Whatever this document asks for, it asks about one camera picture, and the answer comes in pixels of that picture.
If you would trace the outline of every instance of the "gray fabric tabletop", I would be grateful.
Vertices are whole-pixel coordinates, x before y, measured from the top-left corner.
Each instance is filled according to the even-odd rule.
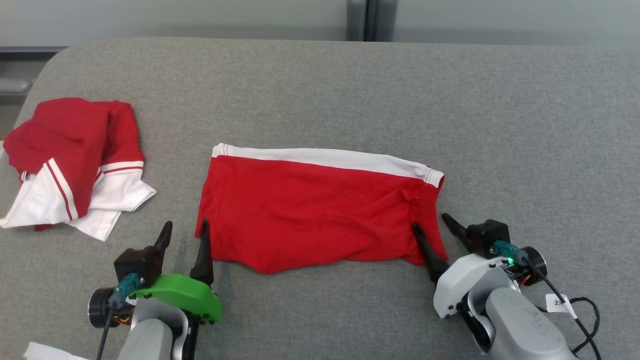
[[[638,359],[640,52],[487,45],[135,38],[62,51],[19,122],[44,100],[132,104],[158,194],[106,242],[65,225],[0,231],[0,357],[29,341],[95,358],[88,300],[116,285],[113,260],[173,221],[165,272],[188,274],[211,149],[324,147],[390,154],[446,174],[439,212],[509,225],[569,297],[600,306],[605,359]],[[0,212],[19,181],[0,160]],[[444,225],[452,260],[465,254]],[[441,320],[425,269],[343,261],[260,275],[215,262],[223,318],[202,359],[482,359],[462,319]],[[538,305],[544,284],[524,290]],[[577,305],[587,328],[591,308]],[[566,314],[549,315],[575,346]],[[109,333],[115,358],[128,328]],[[594,359],[590,348],[580,353]]]

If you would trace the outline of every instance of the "cabinet door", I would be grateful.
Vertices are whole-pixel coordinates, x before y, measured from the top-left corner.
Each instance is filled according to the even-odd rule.
[[[142,36],[345,40],[347,1],[0,1],[0,47]]]
[[[395,42],[640,46],[640,1],[399,0]]]

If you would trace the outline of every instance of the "cable connector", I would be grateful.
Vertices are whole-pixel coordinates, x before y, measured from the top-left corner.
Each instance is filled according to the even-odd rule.
[[[109,304],[112,304],[116,310],[120,309],[127,300],[127,297],[136,291],[144,282],[145,280],[142,278],[139,279],[137,274],[127,274],[118,287],[115,288],[113,295],[109,297]]]
[[[496,241],[495,243],[493,243],[492,249],[494,254],[498,256],[504,256],[505,258],[514,259],[516,264],[520,266],[524,266],[527,264],[524,259],[529,259],[529,254],[527,254],[526,251],[506,241]]]

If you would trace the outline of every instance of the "white label tag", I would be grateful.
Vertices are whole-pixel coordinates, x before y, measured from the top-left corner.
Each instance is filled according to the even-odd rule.
[[[569,303],[569,299],[565,294],[562,295],[565,303],[563,304],[556,294],[547,294],[547,311],[549,313],[569,313],[572,318],[577,318],[578,316],[573,312],[573,306]]]

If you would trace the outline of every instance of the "crumpled red and white cloth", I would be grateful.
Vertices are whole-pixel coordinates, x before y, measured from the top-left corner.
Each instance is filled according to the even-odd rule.
[[[41,102],[4,149],[21,186],[0,227],[63,222],[104,241],[123,211],[156,194],[141,180],[145,158],[125,102]]]

